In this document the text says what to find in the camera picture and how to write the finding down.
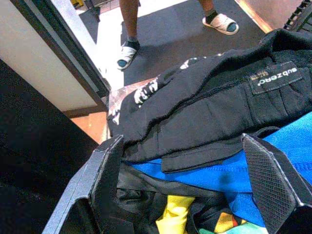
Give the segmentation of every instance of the dark floor mat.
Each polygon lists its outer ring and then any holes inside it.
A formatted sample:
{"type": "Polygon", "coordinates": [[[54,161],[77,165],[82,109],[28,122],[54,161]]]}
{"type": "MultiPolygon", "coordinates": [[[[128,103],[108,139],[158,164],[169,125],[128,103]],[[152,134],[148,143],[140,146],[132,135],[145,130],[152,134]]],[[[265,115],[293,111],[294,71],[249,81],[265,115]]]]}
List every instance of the dark floor mat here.
{"type": "MultiPolygon", "coordinates": [[[[204,13],[197,0],[189,0],[140,17],[138,37],[141,50],[131,66],[124,71],[124,84],[154,78],[169,67],[191,57],[253,47],[264,36],[261,29],[234,0],[215,1],[215,8],[239,24],[236,35],[227,36],[215,29],[204,27],[204,13]]],[[[121,44],[126,37],[123,23],[121,44]]]]}
{"type": "Polygon", "coordinates": [[[90,33],[93,41],[95,44],[97,43],[98,39],[98,22],[95,16],[93,15],[91,10],[88,10],[86,12],[83,12],[79,15],[82,22],[86,26],[88,32],[90,33]]]}

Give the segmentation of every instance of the yellow fabric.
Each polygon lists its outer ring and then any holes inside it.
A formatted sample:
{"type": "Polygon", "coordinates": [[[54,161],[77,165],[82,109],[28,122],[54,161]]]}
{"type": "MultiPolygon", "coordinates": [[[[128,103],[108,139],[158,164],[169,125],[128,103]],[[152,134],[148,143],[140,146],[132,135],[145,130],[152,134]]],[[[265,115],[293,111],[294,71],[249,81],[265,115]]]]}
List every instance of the yellow fabric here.
{"type": "Polygon", "coordinates": [[[195,197],[168,195],[163,215],[156,220],[160,234],[187,234],[187,214],[195,197]]]}
{"type": "MultiPolygon", "coordinates": [[[[237,226],[237,225],[234,225],[235,223],[236,221],[234,221],[234,217],[232,214],[222,212],[215,225],[214,233],[224,233],[227,230],[237,226]]],[[[242,219],[241,223],[239,223],[238,225],[243,224],[243,223],[246,223],[246,220],[242,219]]]]}

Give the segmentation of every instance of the white wall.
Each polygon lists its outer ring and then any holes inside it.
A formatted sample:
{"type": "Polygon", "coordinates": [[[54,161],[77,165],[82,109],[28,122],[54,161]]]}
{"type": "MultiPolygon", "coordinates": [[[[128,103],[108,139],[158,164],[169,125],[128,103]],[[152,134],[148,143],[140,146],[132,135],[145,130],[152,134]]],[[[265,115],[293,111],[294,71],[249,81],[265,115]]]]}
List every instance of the white wall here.
{"type": "Polygon", "coordinates": [[[10,0],[0,1],[0,59],[61,111],[96,106],[10,0]]]}

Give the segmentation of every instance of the blue fabric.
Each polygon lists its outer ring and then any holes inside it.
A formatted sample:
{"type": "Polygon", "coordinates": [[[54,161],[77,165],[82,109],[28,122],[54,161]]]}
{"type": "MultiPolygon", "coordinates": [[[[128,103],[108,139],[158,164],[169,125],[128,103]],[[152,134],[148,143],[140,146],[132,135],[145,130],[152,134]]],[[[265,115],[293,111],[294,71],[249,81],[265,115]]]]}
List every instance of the blue fabric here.
{"type": "MultiPolygon", "coordinates": [[[[264,139],[283,151],[297,171],[312,184],[312,112],[264,139]]],[[[156,159],[132,166],[158,179],[225,192],[234,214],[264,226],[259,210],[252,201],[252,189],[243,151],[223,161],[222,165],[187,172],[165,174],[161,172],[160,164],[161,159],[156,159]]]]}

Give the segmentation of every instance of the black sock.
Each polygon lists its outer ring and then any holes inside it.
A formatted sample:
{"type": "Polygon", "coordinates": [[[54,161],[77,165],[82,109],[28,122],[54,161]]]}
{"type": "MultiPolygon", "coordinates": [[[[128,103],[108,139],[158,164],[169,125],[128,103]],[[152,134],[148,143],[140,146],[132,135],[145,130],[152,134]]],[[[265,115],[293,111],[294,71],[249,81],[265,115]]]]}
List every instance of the black sock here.
{"type": "Polygon", "coordinates": [[[206,12],[206,23],[210,24],[217,15],[218,13],[214,8],[206,12]]]}
{"type": "Polygon", "coordinates": [[[128,47],[134,48],[137,51],[140,49],[140,43],[138,41],[128,41],[127,40],[123,46],[128,46],[128,47]]]}

